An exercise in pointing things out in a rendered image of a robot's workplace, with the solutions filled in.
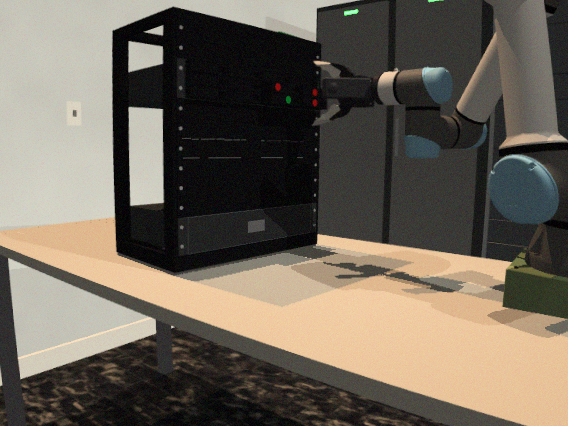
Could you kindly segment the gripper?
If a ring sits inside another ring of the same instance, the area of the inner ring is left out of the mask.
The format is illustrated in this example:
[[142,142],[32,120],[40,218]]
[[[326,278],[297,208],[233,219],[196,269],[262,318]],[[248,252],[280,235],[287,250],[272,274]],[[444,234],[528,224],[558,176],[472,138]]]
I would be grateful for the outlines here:
[[[359,77],[356,76],[354,73],[351,72],[351,70],[348,67],[344,65],[322,62],[322,61],[313,61],[313,63],[316,65],[316,67],[321,67],[322,70],[328,71],[331,77],[370,78],[371,81],[373,81],[373,78],[371,77],[362,76],[362,75],[358,75]],[[381,102],[377,91],[378,80],[382,74],[383,73],[375,75],[374,82],[371,82],[372,84],[371,99],[338,99],[341,105],[338,106],[333,104],[332,106],[330,106],[328,112],[322,114],[320,118],[315,119],[312,126],[321,125],[330,122],[336,118],[339,119],[340,117],[347,115],[352,107],[355,108],[374,107],[374,100],[377,104],[382,105],[383,103]],[[370,103],[372,104],[369,105]]]

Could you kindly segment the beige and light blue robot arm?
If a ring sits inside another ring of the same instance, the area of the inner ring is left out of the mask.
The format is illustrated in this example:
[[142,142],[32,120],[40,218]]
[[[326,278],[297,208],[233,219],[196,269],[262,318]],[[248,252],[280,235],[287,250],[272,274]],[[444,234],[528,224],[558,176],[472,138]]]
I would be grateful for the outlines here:
[[484,1],[496,32],[452,116],[440,116],[453,91],[442,67],[385,72],[378,96],[385,105],[406,104],[406,155],[437,158],[440,147],[482,145],[503,93],[506,140],[489,175],[490,198],[508,220],[539,224],[525,263],[568,278],[568,140],[558,132],[546,21],[561,0]]

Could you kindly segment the black server rack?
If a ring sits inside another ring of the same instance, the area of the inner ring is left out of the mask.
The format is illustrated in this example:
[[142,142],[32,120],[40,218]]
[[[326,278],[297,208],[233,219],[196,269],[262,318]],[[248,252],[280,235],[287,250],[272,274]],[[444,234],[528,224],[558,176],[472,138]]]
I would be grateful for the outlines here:
[[[162,25],[163,35],[145,32]],[[129,72],[129,41],[163,46],[163,66]],[[177,7],[113,30],[117,255],[176,276],[316,246],[311,126],[327,100],[313,61],[321,43]],[[164,207],[130,211],[129,107],[162,101]]]

